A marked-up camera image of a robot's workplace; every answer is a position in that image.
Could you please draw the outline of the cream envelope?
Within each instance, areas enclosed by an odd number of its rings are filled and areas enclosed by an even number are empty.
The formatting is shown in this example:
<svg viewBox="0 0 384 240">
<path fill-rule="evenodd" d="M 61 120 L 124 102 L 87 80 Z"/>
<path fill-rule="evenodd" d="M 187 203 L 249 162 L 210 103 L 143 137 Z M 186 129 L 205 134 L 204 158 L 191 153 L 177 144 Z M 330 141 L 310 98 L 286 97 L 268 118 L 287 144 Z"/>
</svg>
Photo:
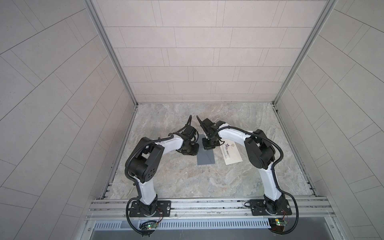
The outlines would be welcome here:
<svg viewBox="0 0 384 240">
<path fill-rule="evenodd" d="M 236 143 L 228 139 L 223 139 L 223 141 L 224 143 L 221 144 L 220 149 L 224 157 L 225 164 L 232 165 L 242 162 L 243 159 L 236 146 Z"/>
</svg>

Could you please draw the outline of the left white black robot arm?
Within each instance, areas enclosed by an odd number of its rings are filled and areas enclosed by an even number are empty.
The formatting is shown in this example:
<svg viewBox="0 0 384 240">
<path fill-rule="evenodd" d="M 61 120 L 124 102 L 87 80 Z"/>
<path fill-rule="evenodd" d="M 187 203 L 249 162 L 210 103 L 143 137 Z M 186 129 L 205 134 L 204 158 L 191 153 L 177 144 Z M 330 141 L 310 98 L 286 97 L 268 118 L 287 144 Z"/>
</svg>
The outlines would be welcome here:
<svg viewBox="0 0 384 240">
<path fill-rule="evenodd" d="M 140 139 L 125 163 L 125 175 L 137 186 L 141 205 L 149 207 L 157 201 L 153 178 L 162 157 L 172 151 L 185 156 L 196 156 L 199 150 L 198 138 L 198 131 L 194 127 L 185 126 L 165 138 Z"/>
</svg>

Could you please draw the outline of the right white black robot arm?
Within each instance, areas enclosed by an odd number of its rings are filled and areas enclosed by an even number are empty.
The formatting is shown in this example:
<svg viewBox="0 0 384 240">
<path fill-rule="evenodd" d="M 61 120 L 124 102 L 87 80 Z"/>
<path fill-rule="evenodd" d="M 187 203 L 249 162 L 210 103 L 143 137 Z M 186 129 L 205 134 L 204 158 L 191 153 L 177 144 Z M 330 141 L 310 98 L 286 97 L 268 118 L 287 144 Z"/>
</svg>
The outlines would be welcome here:
<svg viewBox="0 0 384 240">
<path fill-rule="evenodd" d="M 209 119 L 198 119 L 206 137 L 202 139 L 205 150 L 211 150 L 221 145 L 222 139 L 231 140 L 245 147 L 250 163 L 259 170 L 263 185 L 266 205 L 277 207 L 285 199 L 274 170 L 276 150 L 280 152 L 279 161 L 284 154 L 281 148 L 268 139 L 262 130 L 248 132 L 230 126 L 223 121 L 216 123 Z"/>
</svg>

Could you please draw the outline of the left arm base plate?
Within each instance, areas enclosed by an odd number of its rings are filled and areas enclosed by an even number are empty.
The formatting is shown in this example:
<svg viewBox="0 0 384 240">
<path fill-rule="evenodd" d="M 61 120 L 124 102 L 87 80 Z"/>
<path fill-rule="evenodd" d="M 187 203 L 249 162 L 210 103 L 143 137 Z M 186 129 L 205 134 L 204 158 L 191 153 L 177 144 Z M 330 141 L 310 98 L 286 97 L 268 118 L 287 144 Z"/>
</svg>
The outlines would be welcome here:
<svg viewBox="0 0 384 240">
<path fill-rule="evenodd" d="M 129 207 L 129 217 L 169 217 L 171 204 L 171 201 L 156 201 L 145 205 L 141 201 L 133 201 Z"/>
</svg>

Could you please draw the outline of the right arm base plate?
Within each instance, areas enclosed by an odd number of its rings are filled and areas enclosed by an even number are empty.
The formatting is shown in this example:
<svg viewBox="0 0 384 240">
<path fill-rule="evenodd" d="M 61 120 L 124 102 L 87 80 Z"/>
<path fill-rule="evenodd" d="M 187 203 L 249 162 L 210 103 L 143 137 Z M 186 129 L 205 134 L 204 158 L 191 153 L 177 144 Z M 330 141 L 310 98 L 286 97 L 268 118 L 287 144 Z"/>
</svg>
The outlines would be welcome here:
<svg viewBox="0 0 384 240">
<path fill-rule="evenodd" d="M 249 200 L 245 207 L 250 208 L 253 216 L 282 216 L 292 215 L 292 208 L 288 200 L 278 201 Z"/>
</svg>

